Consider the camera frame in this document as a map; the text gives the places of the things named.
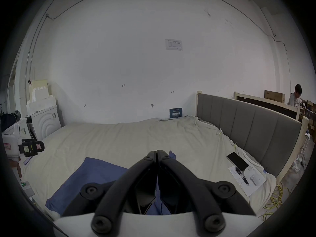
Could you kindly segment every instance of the wooden bed frame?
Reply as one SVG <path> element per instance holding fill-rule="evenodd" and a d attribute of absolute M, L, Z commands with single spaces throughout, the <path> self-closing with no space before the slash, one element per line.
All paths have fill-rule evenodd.
<path fill-rule="evenodd" d="M 249 95 L 238 94 L 237 92 L 235 92 L 235 93 L 236 93 L 235 96 L 252 97 L 252 96 L 249 96 Z M 196 97 L 196 116 L 198 115 L 198 113 L 197 113 L 198 107 L 197 107 L 197 106 L 198 106 L 198 95 L 199 95 L 199 94 L 202 94 L 202 91 L 201 91 L 201 90 L 197 91 L 197 97 Z M 269 102 L 269 101 L 276 102 L 276 101 L 269 100 L 269 99 L 264 99 L 264 101 L 267 101 L 267 102 Z M 278 103 L 279 106 L 281 106 L 281 107 L 284 107 L 284 105 L 285 105 L 285 104 L 279 103 L 279 102 L 276 102 L 276 103 Z M 279 112 L 277 112 L 277 111 L 274 111 L 274 110 L 271 110 L 271 109 L 268 109 L 268 108 L 265 108 L 265 107 L 262 107 L 262 106 L 259 106 L 259 105 L 256 105 L 256 106 L 258 106 L 258 107 L 260 107 L 260 108 L 267 109 L 267 110 L 269 110 L 269 111 L 271 111 L 271 112 L 278 113 L 278 114 L 280 114 L 280 115 L 284 115 L 284 114 L 282 114 L 282 113 L 279 113 Z M 287 107 L 288 109 L 293 110 L 293 111 L 295 111 L 294 109 L 296 109 L 296 108 L 294 108 L 294 107 L 292 107 L 292 106 L 289 106 L 289 105 L 287 105 L 286 107 Z M 287 162 L 286 162 L 286 164 L 284 165 L 284 167 L 282 168 L 282 170 L 280 171 L 280 173 L 278 174 L 278 176 L 276 176 L 276 183 L 277 183 L 277 184 L 280 183 L 280 181 L 282 180 L 282 178 L 285 176 L 285 174 L 287 173 L 287 171 L 290 169 L 290 167 L 291 167 L 292 163 L 294 162 L 294 160 L 296 159 L 297 155 L 300 153 L 301 147 L 303 146 L 303 144 L 304 144 L 304 142 L 305 142 L 305 133 L 306 133 L 307 127 L 308 127 L 308 118 L 306 118 L 306 117 L 304 116 L 304 117 L 303 117 L 303 120 L 302 120 L 302 125 L 301 125 L 301 129 L 300 129 L 300 132 L 299 132 L 297 141 L 296 141 L 295 146 L 294 146 L 294 148 L 293 148 L 293 150 L 292 150 L 292 152 L 291 152 L 291 154 L 290 154 L 290 157 L 289 157 L 289 159 L 287 160 Z"/>
<path fill-rule="evenodd" d="M 298 120 L 300 116 L 301 108 L 299 107 L 293 107 L 287 104 L 283 104 L 271 99 L 261 98 L 261 97 L 255 97 L 245 94 L 240 94 L 237 91 L 234 92 L 234 99 L 235 100 L 242 100 L 245 99 L 247 103 L 255 104 L 261 107 L 268 108 L 270 110 L 282 113 L 286 116 L 289 116 L 291 118 L 294 118 Z"/>

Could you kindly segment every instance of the white bed sheet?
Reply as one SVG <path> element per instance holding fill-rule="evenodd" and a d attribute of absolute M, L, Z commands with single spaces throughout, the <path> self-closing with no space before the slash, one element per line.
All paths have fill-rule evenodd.
<path fill-rule="evenodd" d="M 157 149 L 176 154 L 177 160 L 198 178 L 228 181 L 258 212 L 276 186 L 273 175 L 263 172 L 252 157 L 234 147 L 217 127 L 197 117 L 160 120 L 152 118 L 135 123 L 69 124 L 43 140 L 45 150 L 22 165 L 23 179 L 30 182 L 37 204 L 53 219 L 58 213 L 45 207 L 46 200 L 75 172 L 86 157 L 130 168 L 150 151 Z M 231 152 L 247 158 L 267 181 L 247 197 L 228 170 Z"/>

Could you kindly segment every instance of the poster on wall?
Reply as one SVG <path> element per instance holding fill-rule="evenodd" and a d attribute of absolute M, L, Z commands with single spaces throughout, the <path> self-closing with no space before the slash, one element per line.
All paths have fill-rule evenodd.
<path fill-rule="evenodd" d="M 182 41 L 178 39 L 166 39 L 166 50 L 182 51 Z"/>
<path fill-rule="evenodd" d="M 169 109 L 170 118 L 182 117 L 182 108 Z"/>

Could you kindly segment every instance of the blue sign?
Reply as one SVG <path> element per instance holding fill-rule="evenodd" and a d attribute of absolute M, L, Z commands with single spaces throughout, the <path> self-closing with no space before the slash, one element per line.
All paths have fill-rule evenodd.
<path fill-rule="evenodd" d="M 182 117 L 182 108 L 169 109 L 170 118 Z"/>

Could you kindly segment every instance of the floor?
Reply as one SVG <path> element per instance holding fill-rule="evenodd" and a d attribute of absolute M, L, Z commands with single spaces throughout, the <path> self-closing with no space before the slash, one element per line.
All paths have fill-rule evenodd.
<path fill-rule="evenodd" d="M 314 142 L 312 139 L 310 139 L 310 141 L 308 142 L 305 152 L 304 152 L 304 157 L 303 157 L 303 163 L 304 163 L 304 168 L 298 163 L 298 167 L 300 168 L 300 171 L 298 173 L 295 173 L 294 170 L 290 169 L 286 175 L 283 177 L 283 179 L 281 180 L 283 187 L 286 187 L 290 190 L 290 192 L 293 192 L 293 190 L 295 189 L 296 185 L 298 184 L 298 182 L 300 181 L 301 177 L 304 174 L 304 169 L 306 169 L 306 166 L 308 165 L 309 159 L 312 155 L 312 151 L 314 149 Z M 282 202 L 284 203 L 284 201 L 286 201 L 286 199 L 289 197 L 289 191 L 284 188 L 283 189 L 283 196 L 282 196 Z M 267 210 L 262 208 L 259 212 L 258 212 L 258 216 L 259 215 L 263 215 L 266 212 L 275 212 L 277 210 L 277 208 L 271 209 L 271 210 Z"/>

